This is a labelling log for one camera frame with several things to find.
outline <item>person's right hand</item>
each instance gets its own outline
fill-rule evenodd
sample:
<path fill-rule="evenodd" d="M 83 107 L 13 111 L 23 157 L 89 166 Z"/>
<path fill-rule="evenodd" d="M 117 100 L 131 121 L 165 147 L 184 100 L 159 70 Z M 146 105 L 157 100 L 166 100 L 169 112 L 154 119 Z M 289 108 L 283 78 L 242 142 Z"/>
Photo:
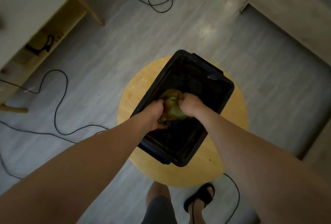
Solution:
<path fill-rule="evenodd" d="M 196 117 L 196 109 L 205 106 L 202 101 L 191 93 L 184 93 L 184 100 L 178 102 L 182 112 L 190 117 Z"/>

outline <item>wooden shelf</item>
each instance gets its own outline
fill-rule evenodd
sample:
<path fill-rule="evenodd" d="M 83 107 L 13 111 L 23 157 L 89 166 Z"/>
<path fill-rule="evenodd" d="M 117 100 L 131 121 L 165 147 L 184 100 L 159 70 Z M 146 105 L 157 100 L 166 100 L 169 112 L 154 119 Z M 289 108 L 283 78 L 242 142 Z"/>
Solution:
<path fill-rule="evenodd" d="M 50 52 L 42 51 L 39 55 L 35 55 L 25 48 L 22 48 L 13 59 L 3 67 L 0 73 L 0 79 L 20 86 L 23 85 L 28 77 L 85 16 L 86 12 L 85 7 L 78 0 L 68 0 L 40 30 L 43 35 L 54 36 L 54 43 Z M 36 33 L 31 38 L 31 41 L 38 41 L 40 36 L 40 33 Z M 18 88 L 13 85 L 0 82 L 0 104 L 4 103 L 17 89 Z"/>

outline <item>person's right arm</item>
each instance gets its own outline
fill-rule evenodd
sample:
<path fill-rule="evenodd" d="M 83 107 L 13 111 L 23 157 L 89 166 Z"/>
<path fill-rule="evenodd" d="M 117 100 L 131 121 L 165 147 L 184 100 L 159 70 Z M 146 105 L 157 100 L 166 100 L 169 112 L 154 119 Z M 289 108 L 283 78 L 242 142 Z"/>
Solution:
<path fill-rule="evenodd" d="M 289 152 L 185 94 L 181 110 L 206 128 L 228 172 L 263 223 L 331 223 L 331 189 Z"/>

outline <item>hand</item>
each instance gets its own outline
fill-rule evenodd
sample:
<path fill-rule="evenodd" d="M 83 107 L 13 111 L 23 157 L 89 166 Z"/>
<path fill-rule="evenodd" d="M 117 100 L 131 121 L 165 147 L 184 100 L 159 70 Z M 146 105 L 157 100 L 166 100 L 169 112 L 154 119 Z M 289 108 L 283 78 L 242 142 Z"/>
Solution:
<path fill-rule="evenodd" d="M 167 125 L 161 125 L 158 122 L 158 119 L 161 117 L 163 113 L 163 100 L 159 99 L 156 101 L 153 101 L 150 103 L 144 110 L 144 113 L 146 113 L 147 117 L 150 117 L 151 119 L 151 130 L 156 129 L 167 129 Z"/>
<path fill-rule="evenodd" d="M 190 117 L 196 117 L 196 109 L 205 106 L 202 101 L 191 93 L 184 93 L 184 100 L 178 102 L 180 109 L 184 114 Z"/>

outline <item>white tabletop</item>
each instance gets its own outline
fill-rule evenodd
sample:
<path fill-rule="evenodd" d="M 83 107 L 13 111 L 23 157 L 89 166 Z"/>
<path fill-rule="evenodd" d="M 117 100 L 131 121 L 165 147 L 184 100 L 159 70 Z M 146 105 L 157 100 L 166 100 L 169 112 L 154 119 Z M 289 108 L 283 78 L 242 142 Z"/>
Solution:
<path fill-rule="evenodd" d="M 0 0 L 0 68 L 67 0 Z"/>

